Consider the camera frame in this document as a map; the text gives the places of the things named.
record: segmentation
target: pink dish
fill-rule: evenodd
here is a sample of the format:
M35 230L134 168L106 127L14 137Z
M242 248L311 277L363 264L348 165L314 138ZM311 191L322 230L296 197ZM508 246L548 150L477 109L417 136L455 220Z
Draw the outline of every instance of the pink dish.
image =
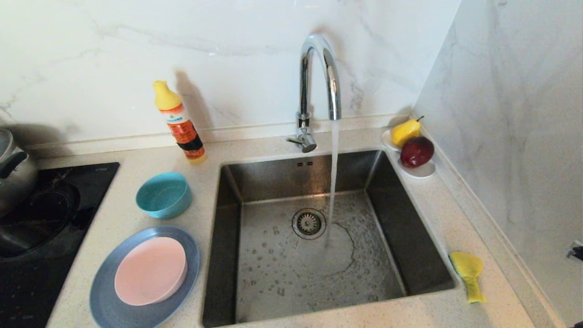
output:
M186 273L183 246L172 238L153 238L124 257L115 273L115 292L129 305L158 303L179 289Z

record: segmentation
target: blue plate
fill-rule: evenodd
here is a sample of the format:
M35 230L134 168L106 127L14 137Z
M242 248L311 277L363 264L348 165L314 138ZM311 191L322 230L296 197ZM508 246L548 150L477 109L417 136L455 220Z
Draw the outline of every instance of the blue plate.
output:
M115 272L124 257L137 245L156 237L174 238L186 253L188 272L182 286L162 302L132 306L115 293ZM101 328L150 328L166 321L184 303L194 286L200 269L201 256L194 239L173 226L157 226L138 232L117 246L103 262L91 286L91 314Z

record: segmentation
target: dish soap bottle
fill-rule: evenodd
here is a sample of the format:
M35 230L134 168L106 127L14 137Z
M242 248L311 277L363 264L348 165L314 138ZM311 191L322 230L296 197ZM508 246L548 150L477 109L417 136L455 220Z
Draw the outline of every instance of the dish soap bottle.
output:
M182 105L180 96L168 88L166 81L156 81L153 87L156 91L154 100L156 107L162 113L176 143L182 148L186 158L192 164L204 162L206 159L205 147L194 129L188 112Z

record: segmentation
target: yellow bottle cap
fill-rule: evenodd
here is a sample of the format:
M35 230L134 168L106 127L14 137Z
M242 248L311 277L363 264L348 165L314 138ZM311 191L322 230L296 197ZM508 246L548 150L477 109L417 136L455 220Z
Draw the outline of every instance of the yellow bottle cap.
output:
M182 103L180 96L168 88L166 81L156 81L152 85L156 92L154 103L159 110L171 110Z

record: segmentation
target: faucet handle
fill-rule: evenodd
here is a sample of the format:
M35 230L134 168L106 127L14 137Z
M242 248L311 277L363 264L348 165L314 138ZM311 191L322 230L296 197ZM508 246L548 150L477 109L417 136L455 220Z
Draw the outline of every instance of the faucet handle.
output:
M298 145L303 145L303 142L292 139L292 138L286 138L286 141L292 142L294 144L298 144Z
M311 152L316 149L316 141L309 133L300 134L297 136L297 139L286 138L286 141L296 144L304 153Z

